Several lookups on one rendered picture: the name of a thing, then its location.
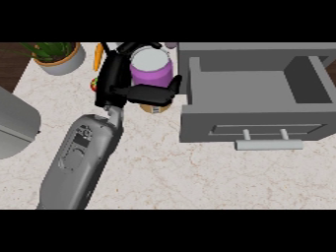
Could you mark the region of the purple can with white top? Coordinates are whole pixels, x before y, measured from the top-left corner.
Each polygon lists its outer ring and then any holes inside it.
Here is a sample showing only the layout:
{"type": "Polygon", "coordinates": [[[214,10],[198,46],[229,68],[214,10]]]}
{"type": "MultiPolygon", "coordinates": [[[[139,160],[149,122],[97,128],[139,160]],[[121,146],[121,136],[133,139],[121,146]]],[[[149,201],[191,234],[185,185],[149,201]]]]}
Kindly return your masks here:
{"type": "Polygon", "coordinates": [[[130,56],[131,82],[165,88],[173,79],[173,65],[168,53],[151,46],[140,47],[130,56]]]}

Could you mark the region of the grey rounded appliance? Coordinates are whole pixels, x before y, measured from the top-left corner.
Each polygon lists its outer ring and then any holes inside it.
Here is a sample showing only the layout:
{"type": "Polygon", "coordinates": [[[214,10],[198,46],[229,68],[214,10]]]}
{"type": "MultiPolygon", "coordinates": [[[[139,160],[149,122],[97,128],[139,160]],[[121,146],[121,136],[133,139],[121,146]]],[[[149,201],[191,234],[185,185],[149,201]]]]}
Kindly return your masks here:
{"type": "Polygon", "coordinates": [[[39,127],[38,111],[0,87],[0,159],[23,150],[39,127]]]}

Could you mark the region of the grey drawer front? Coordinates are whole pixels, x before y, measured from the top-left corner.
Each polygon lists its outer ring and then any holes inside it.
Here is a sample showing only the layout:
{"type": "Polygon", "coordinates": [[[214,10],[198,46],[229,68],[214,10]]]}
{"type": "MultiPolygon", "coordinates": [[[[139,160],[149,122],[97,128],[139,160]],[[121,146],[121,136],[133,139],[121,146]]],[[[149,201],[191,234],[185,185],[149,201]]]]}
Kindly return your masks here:
{"type": "Polygon", "coordinates": [[[182,106],[180,143],[233,142],[244,129],[254,140],[279,139],[285,129],[291,139],[318,141],[336,134],[336,103],[182,106]]]}

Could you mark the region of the grey cabinet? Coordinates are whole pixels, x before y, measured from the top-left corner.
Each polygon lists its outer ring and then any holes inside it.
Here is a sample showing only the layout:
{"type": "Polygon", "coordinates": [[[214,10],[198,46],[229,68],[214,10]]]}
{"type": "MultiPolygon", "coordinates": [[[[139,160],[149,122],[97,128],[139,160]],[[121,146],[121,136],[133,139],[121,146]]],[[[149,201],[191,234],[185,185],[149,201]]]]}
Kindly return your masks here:
{"type": "Polygon", "coordinates": [[[336,60],[336,42],[180,42],[177,62],[216,52],[265,53],[266,55],[316,56],[324,67],[336,60]]]}

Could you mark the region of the green plant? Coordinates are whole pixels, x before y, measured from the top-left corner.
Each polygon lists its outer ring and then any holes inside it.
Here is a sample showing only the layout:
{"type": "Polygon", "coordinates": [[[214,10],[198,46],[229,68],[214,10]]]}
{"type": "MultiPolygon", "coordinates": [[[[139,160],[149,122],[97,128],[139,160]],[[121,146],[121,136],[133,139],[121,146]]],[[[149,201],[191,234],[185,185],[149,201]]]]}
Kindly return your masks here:
{"type": "Polygon", "coordinates": [[[57,62],[75,48],[74,42],[37,42],[35,44],[22,42],[20,45],[29,50],[31,57],[41,63],[57,62]]]}

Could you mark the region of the tan can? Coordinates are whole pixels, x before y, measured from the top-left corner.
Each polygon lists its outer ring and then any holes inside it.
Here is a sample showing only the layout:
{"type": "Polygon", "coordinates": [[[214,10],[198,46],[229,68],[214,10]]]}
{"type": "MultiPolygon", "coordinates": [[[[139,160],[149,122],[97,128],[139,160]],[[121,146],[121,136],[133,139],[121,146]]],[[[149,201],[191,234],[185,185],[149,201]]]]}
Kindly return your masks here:
{"type": "Polygon", "coordinates": [[[168,105],[165,105],[165,106],[154,106],[154,105],[142,104],[142,105],[139,106],[139,108],[140,108],[146,113],[155,114],[155,113],[164,112],[164,111],[168,109],[168,105]]]}

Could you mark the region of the orange carrot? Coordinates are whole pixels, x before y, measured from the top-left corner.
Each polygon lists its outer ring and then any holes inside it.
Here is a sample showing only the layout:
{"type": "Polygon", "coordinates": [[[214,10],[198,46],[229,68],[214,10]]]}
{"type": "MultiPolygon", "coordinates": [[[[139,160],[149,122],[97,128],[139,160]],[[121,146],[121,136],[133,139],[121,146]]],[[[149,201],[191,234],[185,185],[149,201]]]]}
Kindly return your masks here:
{"type": "Polygon", "coordinates": [[[103,54],[103,46],[102,43],[97,43],[94,48],[94,60],[93,60],[93,70],[97,71],[100,65],[100,59],[103,54]]]}

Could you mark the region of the grey drawer box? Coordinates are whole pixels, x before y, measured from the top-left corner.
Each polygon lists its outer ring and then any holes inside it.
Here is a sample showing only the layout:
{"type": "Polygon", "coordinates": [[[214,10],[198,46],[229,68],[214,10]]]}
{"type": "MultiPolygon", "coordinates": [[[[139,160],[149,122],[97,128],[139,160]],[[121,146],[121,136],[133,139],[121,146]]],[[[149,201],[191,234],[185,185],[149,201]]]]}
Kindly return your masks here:
{"type": "Polygon", "coordinates": [[[316,56],[296,56],[281,64],[232,63],[226,71],[205,71],[189,59],[191,104],[336,104],[336,87],[316,56]]]}

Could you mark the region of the grey plant pot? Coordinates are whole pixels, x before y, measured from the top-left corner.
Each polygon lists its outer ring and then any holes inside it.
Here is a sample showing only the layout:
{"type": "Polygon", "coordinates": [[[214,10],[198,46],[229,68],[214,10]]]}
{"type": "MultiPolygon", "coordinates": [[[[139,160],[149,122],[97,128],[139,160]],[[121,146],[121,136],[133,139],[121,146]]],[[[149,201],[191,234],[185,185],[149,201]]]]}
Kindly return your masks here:
{"type": "Polygon", "coordinates": [[[85,58],[85,51],[79,43],[75,43],[74,49],[68,56],[56,62],[42,63],[35,60],[41,69],[53,76],[69,74],[81,65],[85,58]]]}

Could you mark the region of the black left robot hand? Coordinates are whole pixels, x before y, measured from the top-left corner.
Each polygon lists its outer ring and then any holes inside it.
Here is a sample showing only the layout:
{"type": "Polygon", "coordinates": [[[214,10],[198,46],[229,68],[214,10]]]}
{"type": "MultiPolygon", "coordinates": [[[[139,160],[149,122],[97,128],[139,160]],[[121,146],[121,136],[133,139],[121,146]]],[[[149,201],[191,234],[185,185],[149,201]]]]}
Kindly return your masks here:
{"type": "Polygon", "coordinates": [[[100,45],[100,52],[106,54],[106,58],[97,76],[94,105],[124,107],[127,102],[152,106],[170,104],[179,93],[180,75],[171,78],[165,87],[151,86],[146,82],[137,82],[134,86],[130,84],[130,55],[145,46],[159,50],[161,44],[158,42],[122,42],[114,50],[109,49],[105,42],[100,45]]]}

